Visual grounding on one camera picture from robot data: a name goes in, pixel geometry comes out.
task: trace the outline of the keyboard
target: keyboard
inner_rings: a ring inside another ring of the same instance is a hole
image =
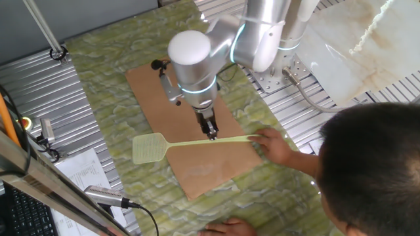
[[[9,209],[11,232],[14,236],[58,236],[48,206],[5,184],[5,201]]]

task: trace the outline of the brown cardboard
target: brown cardboard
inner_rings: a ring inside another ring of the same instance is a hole
[[[125,74],[152,130],[162,133],[168,142],[207,139],[187,102],[181,99],[181,105],[176,106],[168,101],[158,74],[150,64]],[[176,86],[171,65],[167,75]],[[220,97],[216,99],[214,109],[220,130],[218,138],[245,134]],[[249,142],[172,147],[166,158],[189,200],[262,162]]]

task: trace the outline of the white marble panel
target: white marble panel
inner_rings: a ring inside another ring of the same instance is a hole
[[[338,105],[420,69],[418,0],[349,0],[315,13],[299,58]]]

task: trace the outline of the glowing blue ring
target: glowing blue ring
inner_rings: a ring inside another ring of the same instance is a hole
[[[205,92],[205,91],[209,90],[215,83],[216,83],[216,76],[215,76],[215,79],[213,80],[213,82],[207,88],[201,89],[199,91],[186,90],[185,88],[182,88],[179,84],[178,84],[178,87],[184,92],[187,92],[187,93],[190,93],[190,94],[199,94],[199,93],[202,93],[202,92]]]
[[[296,46],[291,47],[291,48],[287,48],[287,49],[282,48],[282,47],[278,47],[278,50],[293,50],[293,49],[297,48],[297,46],[299,46],[300,44],[301,44],[301,43],[298,43]]]
[[[232,63],[235,63],[235,61],[234,61],[234,50],[235,50],[235,47],[236,47],[236,42],[238,41],[238,37],[239,37],[239,35],[242,33],[242,31],[243,31],[243,29],[244,29],[244,27],[245,27],[245,24],[243,24],[239,29],[238,29],[238,33],[236,34],[236,36],[235,36],[235,40],[234,40],[234,42],[232,43],[232,47],[230,47],[230,61],[232,62]]]

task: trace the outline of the fly swatter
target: fly swatter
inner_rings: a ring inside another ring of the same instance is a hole
[[[166,151],[171,147],[187,146],[196,144],[219,144],[225,142],[250,142],[248,137],[259,136],[256,134],[237,136],[231,138],[219,138],[213,141],[198,140],[190,142],[170,143],[161,133],[145,134],[133,138],[133,163],[142,164],[160,161],[165,157]]]

